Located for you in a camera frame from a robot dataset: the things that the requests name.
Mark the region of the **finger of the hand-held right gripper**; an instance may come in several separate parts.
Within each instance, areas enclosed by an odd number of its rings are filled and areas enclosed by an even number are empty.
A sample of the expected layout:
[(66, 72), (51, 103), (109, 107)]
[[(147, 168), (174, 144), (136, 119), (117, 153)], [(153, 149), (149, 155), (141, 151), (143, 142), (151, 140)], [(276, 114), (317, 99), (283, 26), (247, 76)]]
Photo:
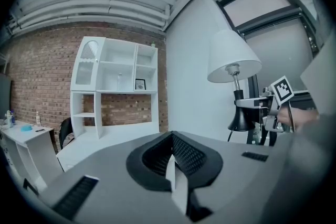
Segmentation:
[(272, 100), (272, 97), (239, 99), (235, 101), (235, 105), (240, 108), (262, 109), (269, 108)]

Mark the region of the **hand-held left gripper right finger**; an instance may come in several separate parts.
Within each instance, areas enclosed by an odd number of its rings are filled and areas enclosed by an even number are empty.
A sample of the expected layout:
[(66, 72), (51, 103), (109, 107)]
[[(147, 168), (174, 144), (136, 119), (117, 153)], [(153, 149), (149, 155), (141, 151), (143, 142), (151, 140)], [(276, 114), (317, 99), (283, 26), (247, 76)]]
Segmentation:
[(289, 150), (289, 136), (274, 147), (225, 142), (174, 132), (195, 154), (188, 176), (188, 212), (194, 223), (277, 223), (272, 200)]

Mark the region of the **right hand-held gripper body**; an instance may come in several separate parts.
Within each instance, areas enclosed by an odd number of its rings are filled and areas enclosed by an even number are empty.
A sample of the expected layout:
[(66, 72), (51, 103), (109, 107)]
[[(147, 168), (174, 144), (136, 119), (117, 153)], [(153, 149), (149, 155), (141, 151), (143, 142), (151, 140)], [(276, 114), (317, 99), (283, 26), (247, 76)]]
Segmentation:
[(284, 128), (278, 125), (277, 115), (281, 106), (294, 97), (293, 90), (286, 76), (281, 77), (273, 82), (270, 86), (265, 87), (262, 91), (262, 97), (268, 99), (268, 114), (262, 118), (266, 131), (283, 132)]

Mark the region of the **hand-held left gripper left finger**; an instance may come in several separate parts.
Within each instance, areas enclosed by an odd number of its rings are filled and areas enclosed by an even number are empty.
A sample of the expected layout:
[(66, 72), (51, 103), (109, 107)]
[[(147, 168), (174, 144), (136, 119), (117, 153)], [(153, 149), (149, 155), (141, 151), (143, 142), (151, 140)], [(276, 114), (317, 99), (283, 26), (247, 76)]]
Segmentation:
[(42, 201), (54, 206), (82, 176), (91, 176), (98, 183), (76, 214), (76, 223), (183, 223), (170, 193), (144, 189), (127, 171), (128, 155), (157, 137), (148, 135), (91, 154), (56, 178), (41, 193)]

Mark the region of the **white table lamp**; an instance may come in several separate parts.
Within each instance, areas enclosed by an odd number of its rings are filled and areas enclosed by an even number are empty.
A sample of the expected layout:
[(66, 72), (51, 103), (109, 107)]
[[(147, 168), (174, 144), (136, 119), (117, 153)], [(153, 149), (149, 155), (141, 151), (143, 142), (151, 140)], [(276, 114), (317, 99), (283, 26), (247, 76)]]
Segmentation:
[(234, 101), (244, 99), (240, 79), (256, 75), (262, 63), (246, 41), (235, 31), (224, 29), (210, 40), (207, 80), (211, 83), (234, 84)]

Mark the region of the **person's right forearm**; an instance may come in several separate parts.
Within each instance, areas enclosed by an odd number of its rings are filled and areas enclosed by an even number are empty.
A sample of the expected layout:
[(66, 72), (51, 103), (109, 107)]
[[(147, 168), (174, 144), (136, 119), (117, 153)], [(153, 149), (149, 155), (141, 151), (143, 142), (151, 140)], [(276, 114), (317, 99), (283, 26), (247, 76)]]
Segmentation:
[(293, 130), (298, 130), (306, 123), (317, 120), (318, 118), (319, 113), (316, 110), (301, 110), (288, 106), (282, 107), (277, 115), (278, 122), (292, 127)]

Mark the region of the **person's grey shirt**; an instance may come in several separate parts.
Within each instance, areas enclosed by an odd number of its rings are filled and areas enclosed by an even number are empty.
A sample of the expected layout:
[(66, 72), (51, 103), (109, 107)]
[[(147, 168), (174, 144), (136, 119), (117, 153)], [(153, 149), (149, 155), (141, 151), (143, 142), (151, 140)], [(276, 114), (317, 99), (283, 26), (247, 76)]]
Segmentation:
[(272, 200), (285, 210), (307, 210), (332, 195), (336, 168), (336, 41), (324, 44), (302, 73), (319, 118), (293, 130), (286, 166)]

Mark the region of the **black framed window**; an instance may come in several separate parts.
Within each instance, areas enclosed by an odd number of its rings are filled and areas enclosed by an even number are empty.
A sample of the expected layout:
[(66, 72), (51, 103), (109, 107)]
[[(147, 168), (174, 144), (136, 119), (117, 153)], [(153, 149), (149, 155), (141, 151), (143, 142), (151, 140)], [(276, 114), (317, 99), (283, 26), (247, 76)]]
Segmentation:
[(307, 95), (300, 76), (319, 52), (313, 0), (216, 0), (228, 20), (262, 62), (248, 79), (249, 95), (286, 76), (296, 95)]

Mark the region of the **black chair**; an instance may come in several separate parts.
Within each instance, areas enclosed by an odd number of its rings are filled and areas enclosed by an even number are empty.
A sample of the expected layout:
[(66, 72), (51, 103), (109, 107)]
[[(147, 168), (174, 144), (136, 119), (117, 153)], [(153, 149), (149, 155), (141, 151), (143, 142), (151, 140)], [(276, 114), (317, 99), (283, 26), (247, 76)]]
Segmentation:
[(59, 130), (59, 143), (61, 149), (63, 149), (66, 137), (71, 133), (73, 133), (71, 118), (67, 118), (62, 121)]

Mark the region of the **small white side table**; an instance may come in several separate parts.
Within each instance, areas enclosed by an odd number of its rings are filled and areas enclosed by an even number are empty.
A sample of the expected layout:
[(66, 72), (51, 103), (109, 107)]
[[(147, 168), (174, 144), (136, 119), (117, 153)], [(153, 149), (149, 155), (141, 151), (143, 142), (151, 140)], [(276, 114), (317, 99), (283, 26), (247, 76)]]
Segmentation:
[(64, 172), (52, 143), (54, 129), (32, 125), (32, 131), (21, 132), (23, 125), (28, 124), (16, 121), (11, 128), (5, 125), (0, 128), (0, 134), (4, 137), (9, 159), (19, 177), (27, 179), (41, 192)]

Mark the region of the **ribbed glass cabinet door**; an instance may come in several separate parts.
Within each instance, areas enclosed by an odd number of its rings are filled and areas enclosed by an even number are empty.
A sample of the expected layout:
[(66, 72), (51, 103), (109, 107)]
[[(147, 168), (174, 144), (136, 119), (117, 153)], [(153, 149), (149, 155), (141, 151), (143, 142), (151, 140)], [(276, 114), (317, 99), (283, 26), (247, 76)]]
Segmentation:
[(73, 90), (93, 90), (93, 76), (99, 61), (100, 45), (95, 37), (83, 37), (72, 72), (71, 88)]

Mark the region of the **blue cap bottle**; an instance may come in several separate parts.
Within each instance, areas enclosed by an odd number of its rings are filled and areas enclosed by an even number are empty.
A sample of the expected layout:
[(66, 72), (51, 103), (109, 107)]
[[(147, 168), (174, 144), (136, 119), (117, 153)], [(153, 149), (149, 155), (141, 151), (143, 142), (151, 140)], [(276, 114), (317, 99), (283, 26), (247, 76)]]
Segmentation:
[(12, 111), (7, 110), (5, 116), (6, 116), (6, 122), (7, 122), (8, 128), (13, 127), (14, 124), (15, 124), (15, 119), (14, 119), (14, 115), (13, 115)]

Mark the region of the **white hutch shelf unit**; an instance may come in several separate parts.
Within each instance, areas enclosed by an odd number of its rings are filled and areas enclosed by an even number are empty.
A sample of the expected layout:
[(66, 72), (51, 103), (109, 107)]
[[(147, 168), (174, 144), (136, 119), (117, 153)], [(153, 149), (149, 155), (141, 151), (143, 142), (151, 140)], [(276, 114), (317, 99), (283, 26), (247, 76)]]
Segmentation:
[[(159, 129), (158, 49), (130, 41), (95, 37), (100, 45), (93, 90), (73, 90), (70, 85), (70, 116), (74, 137), (94, 126), (101, 137), (103, 94), (149, 95), (151, 121)], [(135, 79), (145, 79), (146, 90), (135, 89)]]

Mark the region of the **grey metal cabinet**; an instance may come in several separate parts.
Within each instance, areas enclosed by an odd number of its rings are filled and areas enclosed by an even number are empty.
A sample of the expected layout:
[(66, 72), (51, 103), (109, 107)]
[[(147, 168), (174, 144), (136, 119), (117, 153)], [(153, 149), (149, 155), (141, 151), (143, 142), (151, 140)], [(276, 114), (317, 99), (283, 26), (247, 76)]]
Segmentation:
[(11, 87), (12, 80), (9, 76), (0, 73), (0, 120), (11, 107)]

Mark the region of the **white ceiling pipes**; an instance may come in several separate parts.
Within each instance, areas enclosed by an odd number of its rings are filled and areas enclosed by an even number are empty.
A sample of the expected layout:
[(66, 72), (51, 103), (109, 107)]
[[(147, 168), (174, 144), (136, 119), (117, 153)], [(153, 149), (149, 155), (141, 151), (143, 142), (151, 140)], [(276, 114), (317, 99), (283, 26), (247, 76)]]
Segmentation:
[(86, 18), (121, 19), (161, 30), (170, 19), (170, 9), (159, 12), (118, 0), (72, 0), (37, 9), (10, 22), (8, 27), (13, 33), (18, 33), (47, 23)]

